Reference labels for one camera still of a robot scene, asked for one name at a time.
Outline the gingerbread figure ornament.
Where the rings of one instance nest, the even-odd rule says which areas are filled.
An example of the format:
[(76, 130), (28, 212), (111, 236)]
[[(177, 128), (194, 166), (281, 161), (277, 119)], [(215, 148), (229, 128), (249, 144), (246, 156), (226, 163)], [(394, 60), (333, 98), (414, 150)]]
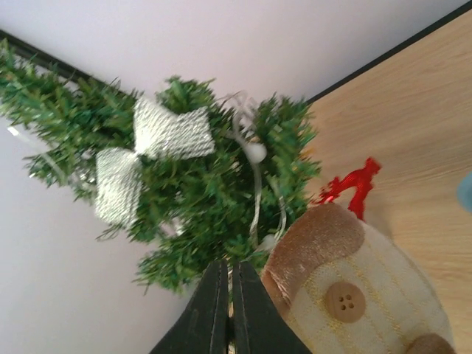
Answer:
[(261, 280), (312, 353), (454, 353), (427, 276), (390, 238), (329, 203), (308, 209), (272, 251)]

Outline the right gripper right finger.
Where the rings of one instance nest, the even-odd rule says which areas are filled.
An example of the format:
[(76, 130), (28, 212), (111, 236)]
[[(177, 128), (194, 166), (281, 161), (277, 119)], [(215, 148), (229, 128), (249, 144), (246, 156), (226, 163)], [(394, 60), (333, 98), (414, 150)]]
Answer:
[(236, 353), (310, 352), (279, 315), (250, 263), (233, 265), (232, 295)]

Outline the red beaded ornament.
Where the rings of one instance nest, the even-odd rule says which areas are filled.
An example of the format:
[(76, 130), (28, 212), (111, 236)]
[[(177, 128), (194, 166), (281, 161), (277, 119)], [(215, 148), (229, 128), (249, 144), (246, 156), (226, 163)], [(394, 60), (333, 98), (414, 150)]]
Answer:
[(313, 205), (333, 203), (340, 195), (351, 188), (355, 193), (348, 205), (357, 219), (364, 221), (365, 200), (373, 188), (372, 180), (381, 170), (381, 164), (373, 157), (368, 157), (361, 169), (348, 173), (343, 179), (334, 177), (325, 187), (321, 188), (317, 199), (311, 201)]

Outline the small green christmas tree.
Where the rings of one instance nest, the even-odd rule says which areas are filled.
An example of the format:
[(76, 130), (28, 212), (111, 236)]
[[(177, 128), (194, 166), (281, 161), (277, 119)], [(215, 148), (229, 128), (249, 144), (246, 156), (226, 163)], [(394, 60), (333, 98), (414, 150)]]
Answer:
[[(96, 155), (134, 145), (133, 106), (145, 95), (118, 83), (71, 79), (41, 68), (1, 42), (1, 114), (41, 149), (26, 158), (29, 175), (68, 187), (93, 205)], [(274, 244), (308, 207), (306, 184), (319, 164), (304, 152), (314, 138), (304, 100), (273, 96), (252, 103), (243, 94), (218, 97), (208, 81), (168, 79), (148, 99), (177, 114), (205, 107), (215, 151), (194, 159), (148, 162), (137, 220), (100, 235), (123, 233), (150, 246), (137, 282), (179, 291), (217, 260), (247, 261), (261, 271)]]

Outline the light blue plastic basket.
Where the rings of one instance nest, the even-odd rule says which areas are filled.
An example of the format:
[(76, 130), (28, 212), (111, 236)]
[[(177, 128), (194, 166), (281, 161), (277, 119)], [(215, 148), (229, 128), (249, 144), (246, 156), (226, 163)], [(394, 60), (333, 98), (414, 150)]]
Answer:
[(472, 172), (469, 172), (457, 187), (459, 205), (467, 212), (472, 212)]

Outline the white mesh bow ornament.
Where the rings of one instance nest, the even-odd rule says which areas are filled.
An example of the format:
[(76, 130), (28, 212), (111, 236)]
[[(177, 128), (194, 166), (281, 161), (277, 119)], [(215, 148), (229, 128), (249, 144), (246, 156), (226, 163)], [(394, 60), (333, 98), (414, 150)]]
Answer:
[(96, 155), (95, 214), (127, 228), (137, 220), (148, 162), (194, 159), (215, 151), (205, 107), (177, 114), (140, 97), (133, 106), (133, 132), (133, 148), (107, 147)]

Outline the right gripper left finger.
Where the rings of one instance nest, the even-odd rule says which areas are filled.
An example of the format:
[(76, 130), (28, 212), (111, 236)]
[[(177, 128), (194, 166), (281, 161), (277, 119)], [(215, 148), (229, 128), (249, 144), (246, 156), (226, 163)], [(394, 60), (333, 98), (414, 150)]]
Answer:
[(151, 354), (224, 354), (229, 318), (227, 262), (211, 263), (177, 322)]

